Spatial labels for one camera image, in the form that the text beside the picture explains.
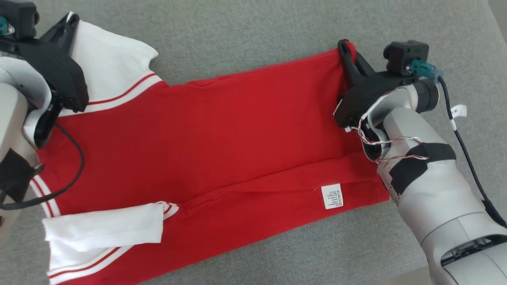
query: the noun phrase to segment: folded white sleeve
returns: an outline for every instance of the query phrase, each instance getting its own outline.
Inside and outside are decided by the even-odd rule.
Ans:
[[[42,220],[46,241],[78,252],[95,248],[160,243],[164,220],[163,203],[65,215]]]

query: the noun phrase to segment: white stripe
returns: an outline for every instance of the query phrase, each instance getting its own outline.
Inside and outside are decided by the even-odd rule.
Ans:
[[[40,189],[37,187],[37,184],[33,180],[30,180],[30,187],[37,197],[42,197]],[[42,210],[44,210],[44,213],[46,214],[46,217],[51,218],[51,213],[49,212],[48,205],[46,203],[41,203],[41,206]]]
[[[41,187],[41,191],[44,195],[51,194],[51,191],[49,190],[48,186],[46,185],[46,183],[42,180],[42,178],[39,175],[36,175],[33,179],[35,179],[35,181],[37,181],[37,183]],[[58,208],[58,205],[56,204],[55,199],[49,200],[48,205],[51,208],[51,212],[53,212],[53,216],[55,216],[55,217],[61,216],[60,209]]]
[[[150,74],[153,74],[153,72],[149,71],[147,74],[142,75],[141,78],[139,78],[139,80],[141,80],[142,78],[144,78]],[[162,79],[160,77],[158,77],[157,75],[153,75],[151,77],[148,77],[143,82],[141,82],[139,85],[137,85],[134,89],[130,90],[130,92],[127,93],[125,96],[120,97],[114,101],[106,102],[106,103],[88,105],[88,106],[86,106],[84,113],[102,111],[102,110],[107,110],[107,109],[112,109],[114,107],[117,107],[121,104],[124,104],[124,103],[138,97],[141,93],[145,92],[148,88],[152,87],[154,84],[156,84],[160,81],[162,81]],[[74,113],[72,110],[62,110],[60,112],[60,117],[79,115],[79,114],[83,114],[83,113]]]
[[[170,206],[170,208],[169,208],[169,211],[166,214],[164,214],[164,220],[171,217],[179,210],[179,207],[176,204],[173,204],[173,203],[167,203],[167,204]],[[65,281],[68,281],[71,279],[94,274],[94,273],[104,269],[107,265],[111,264],[114,260],[116,260],[122,254],[126,253],[132,247],[133,247],[132,245],[122,246],[115,253],[113,253],[112,255],[110,255],[109,257],[104,259],[102,262],[100,262],[99,264],[97,264],[89,269],[82,270],[82,271],[76,271],[76,272],[64,273],[59,276],[50,278],[49,282],[50,282],[50,284],[59,284],[59,283],[62,283],[62,282],[65,282]],[[99,261],[100,259],[102,259],[104,256],[108,255],[114,249],[116,249],[116,247],[107,248],[104,251],[104,253],[102,253],[100,256],[94,258],[92,261],[89,261],[85,264],[78,265],[78,266],[72,266],[72,267],[61,267],[61,268],[58,268],[58,269],[55,269],[52,271],[48,271],[47,275],[51,276],[51,275],[54,275],[54,274],[57,274],[60,272],[64,272],[64,271],[79,270],[82,268],[89,267],[89,266],[93,265],[94,263],[96,263],[97,261]]]

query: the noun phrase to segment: red fabric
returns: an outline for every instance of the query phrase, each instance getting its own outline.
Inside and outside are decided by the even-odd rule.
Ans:
[[[161,82],[114,109],[59,118],[86,156],[80,179],[56,199],[62,215],[159,200],[180,206],[160,244],[136,245],[66,283],[138,283],[387,200],[356,134],[334,121],[344,88],[331,50],[184,85]],[[40,157],[52,191],[80,163],[58,130]],[[320,187],[336,183],[344,206],[326,210]]]

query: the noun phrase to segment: garment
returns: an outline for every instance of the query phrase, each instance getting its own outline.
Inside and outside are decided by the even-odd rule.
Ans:
[[[137,283],[388,199],[356,134],[334,121],[346,88],[337,50],[169,86],[149,70],[156,56],[149,46],[84,22],[77,38],[73,58],[91,103],[58,123],[80,144],[86,166],[68,192],[43,205],[46,213],[157,201],[179,210],[164,221],[160,244],[116,252],[100,270],[92,269],[103,257],[53,268],[52,283]],[[32,183],[38,195],[65,186],[80,165],[57,129],[39,155],[46,168]],[[337,184],[340,203],[326,209],[321,187]]]

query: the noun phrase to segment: black tape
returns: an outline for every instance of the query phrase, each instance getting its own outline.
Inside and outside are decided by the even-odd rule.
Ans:
[[[14,202],[23,201],[30,179],[35,175],[35,169],[19,154],[9,149],[0,162],[0,202],[5,196]]]
[[[422,155],[429,157],[429,159],[402,159],[389,171],[392,177],[391,185],[400,195],[403,194],[410,183],[428,170],[429,162],[456,160],[456,153],[450,145],[438,143],[427,144],[424,142],[409,150],[406,155]]]

